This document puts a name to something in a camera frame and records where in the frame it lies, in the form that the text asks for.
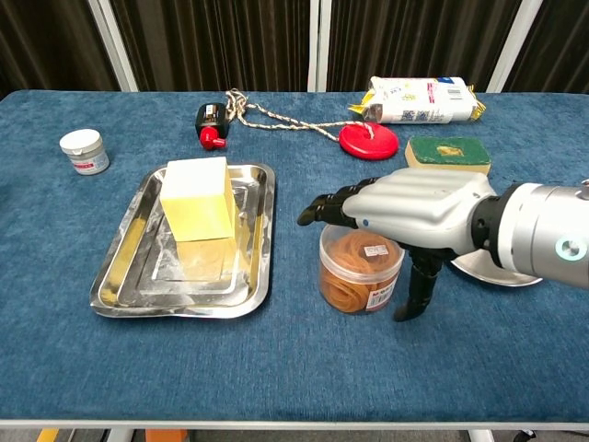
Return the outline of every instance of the red disc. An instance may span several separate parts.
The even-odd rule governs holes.
[[[362,159],[387,159],[398,152],[394,132],[375,122],[367,122],[375,133],[371,140],[368,130],[360,124],[347,124],[340,131],[340,145],[350,155]]]

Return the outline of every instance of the snack package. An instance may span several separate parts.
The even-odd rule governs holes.
[[[477,120],[485,106],[457,76],[370,79],[360,104],[349,108],[368,122],[447,123]]]

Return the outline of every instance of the yellow sponge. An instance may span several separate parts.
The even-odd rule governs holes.
[[[170,161],[159,200],[177,242],[234,236],[236,202],[225,157]]]

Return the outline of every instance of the table edge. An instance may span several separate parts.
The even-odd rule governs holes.
[[[589,431],[589,423],[566,422],[302,422],[0,419],[0,428],[186,428],[198,430],[564,430]]]

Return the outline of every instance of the stainless steel tray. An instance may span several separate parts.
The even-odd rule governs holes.
[[[528,274],[514,273],[497,267],[491,254],[486,250],[477,250],[462,255],[452,261],[455,267],[485,283],[505,287],[523,287],[542,281],[542,278]]]
[[[250,313],[268,293],[274,172],[262,164],[229,166],[239,208],[237,250],[206,278],[188,273],[179,260],[159,202],[165,174],[161,167],[145,176],[129,204],[92,285],[90,306],[113,318]]]

